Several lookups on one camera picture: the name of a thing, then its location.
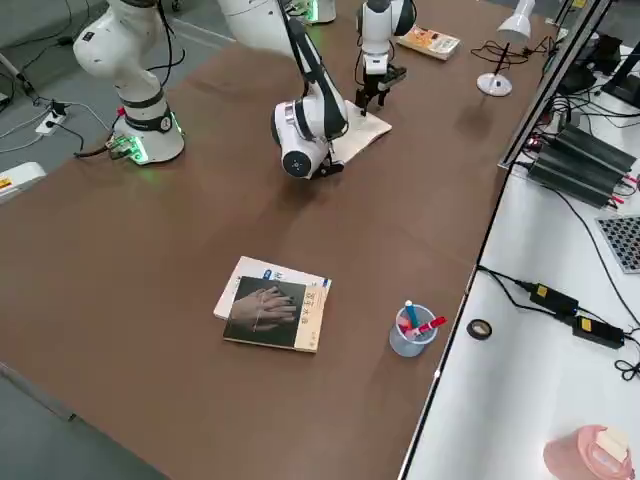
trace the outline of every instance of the power strip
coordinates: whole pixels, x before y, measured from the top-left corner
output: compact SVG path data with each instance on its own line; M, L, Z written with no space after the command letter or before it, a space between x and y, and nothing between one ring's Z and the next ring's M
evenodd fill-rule
M49 112L49 115L47 115L42 123L38 125L38 128L36 128L36 133L39 135L44 135L45 137L53 135L53 132L58 129L58 125L64 122L66 118L66 115L58 115L55 112ZM52 127L47 127L48 122L53 122L55 125L53 125Z

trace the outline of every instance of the pencil cup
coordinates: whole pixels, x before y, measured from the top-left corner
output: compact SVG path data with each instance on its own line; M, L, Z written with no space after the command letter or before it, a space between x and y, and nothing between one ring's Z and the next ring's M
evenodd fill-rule
M414 305L414 311L416 312L416 317L418 319L419 325L424 325L436 317L431 310L422 305ZM400 330L400 325L407 322L407 314L404 308L401 308L396 315L396 319L393 322L393 327L389 332L389 344L393 351L398 355L403 357L415 357L416 355L420 355L422 351L426 348L428 344L433 342L438 333L438 329L434 328L432 330L427 330L424 333L419 334L415 339L408 338L402 330Z

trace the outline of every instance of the pink container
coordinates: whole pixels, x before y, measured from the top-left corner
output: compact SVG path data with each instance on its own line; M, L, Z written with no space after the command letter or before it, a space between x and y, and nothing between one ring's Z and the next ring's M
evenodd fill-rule
M601 425L587 425L544 447L544 463L559 480L626 480L635 478L631 452L619 462L596 443Z

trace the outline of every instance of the blue pen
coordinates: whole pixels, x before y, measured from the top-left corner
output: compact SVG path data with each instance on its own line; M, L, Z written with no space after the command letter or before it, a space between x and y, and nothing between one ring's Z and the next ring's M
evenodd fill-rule
M420 324L418 323L416 310L413 308L413 302L411 300L404 302L404 309L407 311L407 315L409 315L409 320L411 320L411 328L418 328Z

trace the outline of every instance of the hand image on book cover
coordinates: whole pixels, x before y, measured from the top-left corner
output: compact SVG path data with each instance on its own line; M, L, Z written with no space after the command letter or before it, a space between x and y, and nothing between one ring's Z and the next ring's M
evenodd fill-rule
M305 290L306 285L242 277L223 337L293 348Z
M282 294L277 287L260 288L233 302L229 320L235 327L268 332L295 321L296 308L293 299Z

